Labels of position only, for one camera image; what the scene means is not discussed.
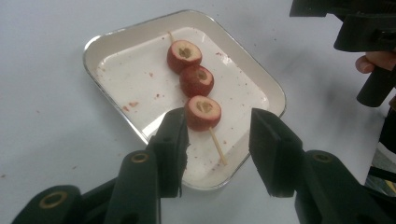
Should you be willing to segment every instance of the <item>skewer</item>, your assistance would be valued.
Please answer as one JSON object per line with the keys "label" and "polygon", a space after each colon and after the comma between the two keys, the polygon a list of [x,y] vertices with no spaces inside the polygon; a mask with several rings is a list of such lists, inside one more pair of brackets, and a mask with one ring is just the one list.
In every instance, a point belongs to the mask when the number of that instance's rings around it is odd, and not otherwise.
{"label": "skewer", "polygon": [[171,43],[175,42],[175,39],[173,38],[173,35],[170,31],[168,31],[169,36],[171,37]]}
{"label": "skewer", "polygon": [[210,134],[212,135],[213,142],[215,142],[216,148],[218,149],[218,153],[220,155],[221,162],[223,163],[223,165],[227,165],[227,160],[225,159],[225,157],[222,153],[218,138],[215,136],[215,133],[213,132],[213,129],[211,127],[209,128],[209,131],[210,131]]}

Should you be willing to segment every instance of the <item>table surface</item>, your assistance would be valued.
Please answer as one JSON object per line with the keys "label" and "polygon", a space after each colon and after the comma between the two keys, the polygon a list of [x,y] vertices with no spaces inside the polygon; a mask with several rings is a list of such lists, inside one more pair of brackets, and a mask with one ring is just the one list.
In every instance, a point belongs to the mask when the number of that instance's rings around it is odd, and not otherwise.
{"label": "table surface", "polygon": [[[388,104],[356,101],[362,53],[335,50],[342,23],[290,18],[289,1],[6,1],[0,8],[0,223],[38,192],[69,184],[87,192],[115,177],[145,144],[86,73],[94,36],[182,9],[216,20],[280,84],[282,120],[304,149],[337,156],[364,183]],[[270,197],[248,159],[222,189],[183,187],[162,200],[163,223],[298,223],[294,198]]]}

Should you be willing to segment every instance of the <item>square dish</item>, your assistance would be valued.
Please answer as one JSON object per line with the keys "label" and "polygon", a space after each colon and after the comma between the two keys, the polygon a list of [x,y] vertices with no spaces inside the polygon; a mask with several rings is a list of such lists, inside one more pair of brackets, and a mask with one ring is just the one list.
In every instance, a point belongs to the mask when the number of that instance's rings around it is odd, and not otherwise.
{"label": "square dish", "polygon": [[183,184],[201,190],[227,184],[248,158],[252,107],[281,116],[285,94],[277,82],[213,19],[184,10],[131,27],[99,35],[84,50],[88,74],[147,143],[169,110],[182,107],[178,75],[167,66],[166,53],[174,39],[186,39],[203,53],[201,65],[213,73],[208,95],[222,110],[214,128],[228,161],[223,165],[209,132],[189,130],[191,145]]}

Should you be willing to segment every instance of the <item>red apple slice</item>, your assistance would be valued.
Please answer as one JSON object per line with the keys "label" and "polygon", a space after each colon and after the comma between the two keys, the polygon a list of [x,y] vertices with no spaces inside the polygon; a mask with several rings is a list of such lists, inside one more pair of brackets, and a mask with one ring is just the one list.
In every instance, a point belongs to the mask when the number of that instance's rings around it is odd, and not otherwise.
{"label": "red apple slice", "polygon": [[166,57],[168,66],[172,71],[179,74],[184,68],[193,64],[200,64],[202,53],[200,49],[187,40],[174,41],[168,50]]}
{"label": "red apple slice", "polygon": [[197,95],[186,103],[187,126],[196,132],[216,127],[221,118],[220,105],[205,96]]}
{"label": "red apple slice", "polygon": [[215,83],[212,73],[199,64],[183,69],[179,81],[181,90],[188,97],[207,96]]}

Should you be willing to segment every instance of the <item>finger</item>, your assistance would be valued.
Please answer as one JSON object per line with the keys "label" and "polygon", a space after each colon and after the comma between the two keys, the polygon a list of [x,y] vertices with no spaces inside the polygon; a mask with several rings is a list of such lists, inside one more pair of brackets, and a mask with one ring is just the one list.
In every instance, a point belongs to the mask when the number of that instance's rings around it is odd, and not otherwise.
{"label": "finger", "polygon": [[389,71],[396,65],[396,53],[391,51],[367,52],[366,58],[376,66],[385,68]]}
{"label": "finger", "polygon": [[355,62],[356,69],[363,74],[371,73],[375,69],[375,65],[370,63],[370,61],[366,58],[366,56],[359,57]]}

